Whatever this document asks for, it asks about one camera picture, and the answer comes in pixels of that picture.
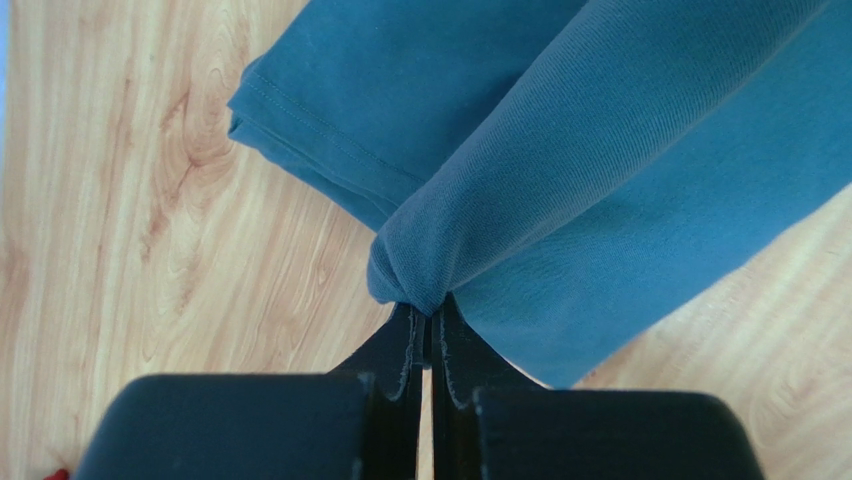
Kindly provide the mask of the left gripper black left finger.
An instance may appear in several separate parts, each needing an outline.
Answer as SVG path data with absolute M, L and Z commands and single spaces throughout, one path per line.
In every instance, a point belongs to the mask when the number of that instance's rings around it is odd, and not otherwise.
M 106 410 L 77 479 L 411 479 L 424 317 L 407 305 L 324 374 L 157 374 Z

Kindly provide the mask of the grey-blue t shirt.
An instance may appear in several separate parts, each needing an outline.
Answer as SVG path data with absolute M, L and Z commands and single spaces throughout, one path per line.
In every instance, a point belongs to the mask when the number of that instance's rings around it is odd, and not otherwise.
M 312 1 L 229 108 L 375 300 L 568 386 L 850 183 L 851 5 Z

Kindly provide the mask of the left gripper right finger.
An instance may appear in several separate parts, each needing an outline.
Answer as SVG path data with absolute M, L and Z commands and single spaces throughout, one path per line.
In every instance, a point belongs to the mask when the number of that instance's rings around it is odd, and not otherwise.
M 431 317 L 439 479 L 759 479 L 744 428 L 694 392 L 554 390 L 510 365 L 448 298 Z

